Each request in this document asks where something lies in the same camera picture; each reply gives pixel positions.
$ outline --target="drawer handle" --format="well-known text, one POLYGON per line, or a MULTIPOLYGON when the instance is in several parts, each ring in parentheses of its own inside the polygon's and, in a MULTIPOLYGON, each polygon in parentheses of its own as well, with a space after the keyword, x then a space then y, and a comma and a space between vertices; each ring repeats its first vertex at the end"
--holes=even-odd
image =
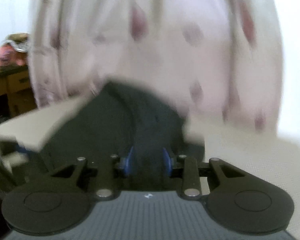
POLYGON ((27 82, 27 81, 29 81, 29 78, 27 77, 27 78, 21 78, 21 79, 19 79, 19 82, 22 84, 22 83, 25 83, 25 82, 27 82))

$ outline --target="gray ribbed surface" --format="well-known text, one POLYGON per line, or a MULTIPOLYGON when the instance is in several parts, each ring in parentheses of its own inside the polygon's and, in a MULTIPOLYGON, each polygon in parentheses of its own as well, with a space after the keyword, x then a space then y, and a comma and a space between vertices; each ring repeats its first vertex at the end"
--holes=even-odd
POLYGON ((293 240, 285 231, 246 236, 219 226, 196 201, 175 192, 122 192, 98 203, 90 216, 65 233, 34 237, 12 232, 5 240, 293 240))

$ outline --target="silver screw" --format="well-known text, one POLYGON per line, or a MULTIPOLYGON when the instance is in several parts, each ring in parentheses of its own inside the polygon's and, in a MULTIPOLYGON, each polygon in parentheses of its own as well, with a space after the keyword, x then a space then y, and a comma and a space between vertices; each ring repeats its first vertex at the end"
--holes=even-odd
POLYGON ((112 191, 104 188, 104 189, 99 189, 96 194, 98 197, 110 197, 112 195, 112 191))
POLYGON ((185 195, 188 197, 196 197, 200 194, 200 191, 195 188, 188 188, 185 190, 185 195))

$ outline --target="dark green fabric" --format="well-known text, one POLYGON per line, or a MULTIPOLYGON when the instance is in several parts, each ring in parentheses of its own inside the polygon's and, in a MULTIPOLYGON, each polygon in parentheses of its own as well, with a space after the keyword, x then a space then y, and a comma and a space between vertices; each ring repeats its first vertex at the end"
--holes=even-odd
MULTIPOLYGON (((49 170, 86 157, 102 165, 112 154, 130 160, 131 189, 165 188, 163 148, 176 154, 187 149, 183 140, 184 119, 150 93, 109 82, 76 117, 69 120, 41 151, 49 170)), ((198 161, 203 150, 194 153, 198 161)))

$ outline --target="wooden desk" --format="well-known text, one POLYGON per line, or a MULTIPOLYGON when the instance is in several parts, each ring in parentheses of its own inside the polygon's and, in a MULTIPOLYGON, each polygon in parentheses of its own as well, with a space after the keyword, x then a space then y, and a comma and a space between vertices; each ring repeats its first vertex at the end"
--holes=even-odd
POLYGON ((8 96, 11 117, 37 107, 26 66, 0 72, 0 96, 2 95, 8 96))

